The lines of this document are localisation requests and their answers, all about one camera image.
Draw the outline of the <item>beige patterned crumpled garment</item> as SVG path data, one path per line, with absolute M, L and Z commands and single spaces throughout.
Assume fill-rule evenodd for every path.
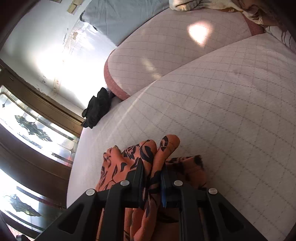
M 205 1 L 169 1 L 170 9 L 175 11 L 193 11 L 202 8 L 215 9 L 226 12 L 241 12 L 249 20 L 258 25 L 264 25 L 259 7 L 251 1 L 205 0 Z

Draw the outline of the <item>black crumpled garment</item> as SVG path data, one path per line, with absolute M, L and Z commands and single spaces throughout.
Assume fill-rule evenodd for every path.
M 84 128 L 93 128 L 97 125 L 102 117 L 104 117 L 111 107 L 112 98 L 115 95 L 106 88 L 101 88 L 96 96 L 93 96 L 86 109 L 82 112 L 85 118 L 81 126 Z

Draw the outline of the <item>grey blue pillow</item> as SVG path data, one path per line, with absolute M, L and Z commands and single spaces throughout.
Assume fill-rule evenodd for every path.
M 80 20 L 119 46 L 135 30 L 168 7 L 169 1 L 159 0 L 96 0 L 89 3 Z

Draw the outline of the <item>wooden glass panel door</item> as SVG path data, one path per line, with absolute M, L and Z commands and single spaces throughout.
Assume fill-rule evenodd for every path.
M 1 63 L 1 216 L 36 238 L 66 209 L 81 118 Z

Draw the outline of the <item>pink quilted mattress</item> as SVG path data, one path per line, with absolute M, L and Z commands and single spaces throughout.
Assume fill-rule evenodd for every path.
M 103 153 L 167 134 L 174 156 L 200 155 L 215 187 L 268 240 L 295 224 L 295 53 L 270 34 L 206 54 L 85 128 L 67 204 L 99 182 Z

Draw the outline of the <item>pink quilted pillow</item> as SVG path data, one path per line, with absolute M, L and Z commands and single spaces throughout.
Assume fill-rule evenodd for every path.
M 238 11 L 166 9 L 112 51 L 104 78 L 107 87 L 125 100 L 180 66 L 263 32 Z

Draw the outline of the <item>striped folded cloth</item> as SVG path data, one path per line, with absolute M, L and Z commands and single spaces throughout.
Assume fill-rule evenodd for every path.
M 288 30 L 283 31 L 278 26 L 268 26 L 265 28 L 265 31 L 274 36 L 295 53 L 296 43 Z

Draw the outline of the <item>orange black floral garment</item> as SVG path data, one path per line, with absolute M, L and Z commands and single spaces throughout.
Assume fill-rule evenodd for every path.
M 142 195 L 143 208 L 125 210 L 124 240 L 178 240 L 179 215 L 175 208 L 163 209 L 161 200 L 161 169 L 177 173 L 178 180 L 190 184 L 195 189 L 206 187 L 206 173 L 199 155 L 171 158 L 180 139 L 176 135 L 166 135 L 159 145 L 153 140 L 121 151 L 117 146 L 103 154 L 101 175 L 96 191 L 110 189 L 125 180 L 142 162 L 144 165 L 145 188 Z

